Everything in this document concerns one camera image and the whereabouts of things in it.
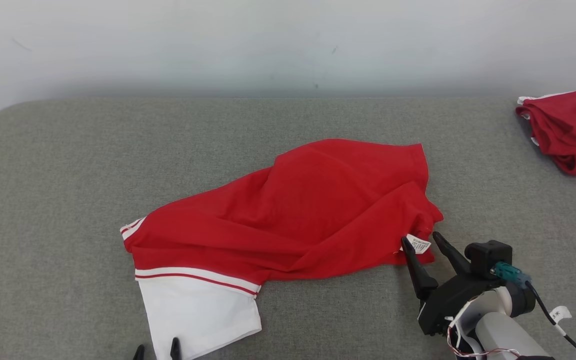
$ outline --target white wall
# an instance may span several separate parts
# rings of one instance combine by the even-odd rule
[[[576,0],[0,0],[0,109],[575,89]]]

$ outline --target white trim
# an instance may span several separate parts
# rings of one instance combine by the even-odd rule
[[[183,275],[197,276],[198,278],[204,278],[206,280],[217,281],[218,283],[224,283],[227,285],[234,285],[235,287],[240,287],[254,293],[258,293],[259,290],[261,289],[261,285],[254,284],[250,281],[198,268],[168,267],[168,268],[154,268],[154,269],[135,269],[134,274],[135,276],[155,276],[155,275],[164,276],[166,274],[183,274]],[[157,279],[157,277],[135,278],[135,280],[137,281],[144,281],[151,279]]]
[[[130,235],[134,234],[135,231],[137,231],[137,229],[139,229],[140,226],[142,226],[142,223],[144,223],[144,219],[146,219],[146,217],[142,217],[140,219],[137,219],[135,221],[133,221],[133,223],[128,224],[122,228],[119,229],[119,231],[123,231],[121,233],[121,236],[123,237],[123,241],[126,241],[126,239],[128,239],[128,237],[130,237]]]
[[[519,98],[517,99],[517,104],[523,105],[523,104],[524,104],[524,100],[539,100],[539,99],[545,99],[545,98],[550,98],[551,96],[557,96],[557,95],[563,95],[563,94],[570,94],[571,92],[574,92],[574,91],[567,91],[567,92],[560,92],[560,93],[550,93],[550,94],[548,94],[548,95],[544,95],[544,96],[541,96],[541,97],[519,96]]]

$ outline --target red fabric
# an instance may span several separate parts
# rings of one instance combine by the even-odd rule
[[[530,116],[532,136],[565,173],[576,176],[576,91],[524,100],[517,114]]]
[[[401,238],[427,239],[443,219],[427,182],[421,145],[317,141],[154,210],[124,244],[139,270],[190,267],[257,285],[404,264]]]

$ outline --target white cable label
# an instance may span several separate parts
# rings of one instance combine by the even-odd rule
[[[422,240],[419,237],[414,235],[408,234],[406,235],[406,239],[410,242],[410,245],[414,248],[414,253],[419,255],[423,254],[430,248],[430,241]]]
[[[555,307],[550,312],[550,317],[555,321],[556,324],[558,324],[560,323],[560,321],[562,321],[562,319],[570,319],[572,315],[570,314],[570,311],[568,310],[567,307],[561,305]]]

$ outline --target garment tag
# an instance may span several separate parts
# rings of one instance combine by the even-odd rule
[[[562,321],[562,319],[570,319],[572,317],[572,315],[570,314],[570,311],[568,310],[567,307],[565,307],[564,305],[561,306],[557,306],[555,307],[551,312],[550,312],[550,317],[555,321],[555,323],[560,323],[560,321]]]
[[[430,241],[422,240],[419,237],[416,237],[411,234],[406,235],[406,238],[410,242],[410,245],[412,245],[412,247],[414,248],[414,253],[417,255],[425,253],[426,250],[430,248]]]

